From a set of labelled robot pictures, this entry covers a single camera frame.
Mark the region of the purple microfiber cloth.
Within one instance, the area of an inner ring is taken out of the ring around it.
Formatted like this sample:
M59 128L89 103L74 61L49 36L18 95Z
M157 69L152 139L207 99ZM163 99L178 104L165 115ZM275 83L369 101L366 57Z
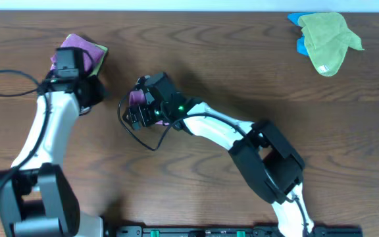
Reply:
M128 98L129 105L144 105L146 104L146 98L142 90L132 91Z

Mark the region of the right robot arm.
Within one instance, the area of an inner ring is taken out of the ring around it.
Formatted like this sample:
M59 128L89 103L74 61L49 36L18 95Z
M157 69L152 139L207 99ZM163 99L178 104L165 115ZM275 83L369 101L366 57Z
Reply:
M247 185L271 204L281 235L312 234L314 222L302 196L305 163L272 122L234 119L181 95L144 99L117 113L128 133L163 122L168 130L183 130L223 147Z

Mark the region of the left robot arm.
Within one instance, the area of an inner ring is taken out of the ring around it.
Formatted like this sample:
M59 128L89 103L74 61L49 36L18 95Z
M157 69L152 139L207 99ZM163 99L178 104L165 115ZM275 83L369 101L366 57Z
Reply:
M98 77L50 78L38 88L36 115L11 167L0 171L6 236L103 236L103 219L81 211L63 173L68 138L82 108L103 99Z

